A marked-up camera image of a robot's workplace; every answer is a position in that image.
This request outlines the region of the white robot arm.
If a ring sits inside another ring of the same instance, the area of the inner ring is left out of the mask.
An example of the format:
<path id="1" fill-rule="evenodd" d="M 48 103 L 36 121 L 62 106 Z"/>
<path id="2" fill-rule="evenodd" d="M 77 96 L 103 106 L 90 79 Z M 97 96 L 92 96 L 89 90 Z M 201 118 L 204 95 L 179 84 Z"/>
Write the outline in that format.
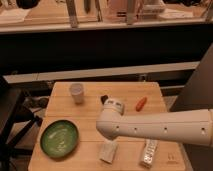
<path id="1" fill-rule="evenodd" d="M 109 140 L 136 137 L 213 147 L 213 110 L 124 115 L 124 104 L 109 98 L 96 129 Z"/>

